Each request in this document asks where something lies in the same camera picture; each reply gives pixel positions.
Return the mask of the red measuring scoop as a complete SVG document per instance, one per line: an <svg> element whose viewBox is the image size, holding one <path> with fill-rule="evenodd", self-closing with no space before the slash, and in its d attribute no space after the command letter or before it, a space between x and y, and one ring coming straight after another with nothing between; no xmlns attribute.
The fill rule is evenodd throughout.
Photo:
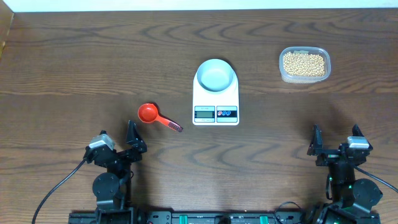
<svg viewBox="0 0 398 224"><path fill-rule="evenodd" d="M170 129L173 129L174 131L177 132L182 132L183 128L171 121L168 118L165 118L159 114L159 110L157 109L156 105L153 103L145 103L141 105L138 109L138 117L143 123L153 123L153 122L159 122L163 124L164 126L167 126Z"/></svg>

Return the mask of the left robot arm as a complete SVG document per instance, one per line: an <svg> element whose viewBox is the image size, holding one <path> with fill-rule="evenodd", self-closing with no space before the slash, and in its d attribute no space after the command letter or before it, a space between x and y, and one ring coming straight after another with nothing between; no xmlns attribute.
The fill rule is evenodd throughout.
<svg viewBox="0 0 398 224"><path fill-rule="evenodd" d="M129 149L117 151L115 142L102 130L85 148L84 160L106 169L93 181L96 197L95 223L145 223L145 214L131 205L131 164L142 160L147 145L128 122L126 144Z"/></svg>

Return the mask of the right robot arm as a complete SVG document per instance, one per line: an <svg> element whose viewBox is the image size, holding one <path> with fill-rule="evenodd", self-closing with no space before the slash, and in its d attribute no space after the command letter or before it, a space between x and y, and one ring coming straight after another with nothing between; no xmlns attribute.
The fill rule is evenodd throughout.
<svg viewBox="0 0 398 224"><path fill-rule="evenodd" d="M373 150L358 125L352 135L338 149L323 147L322 131L313 126L313 137L307 154L316 156L317 166L328 168L326 197L331 203L323 204L314 214L316 224L378 224L379 214L372 211L382 199L383 193L370 179L357 179L354 170L366 162Z"/></svg>

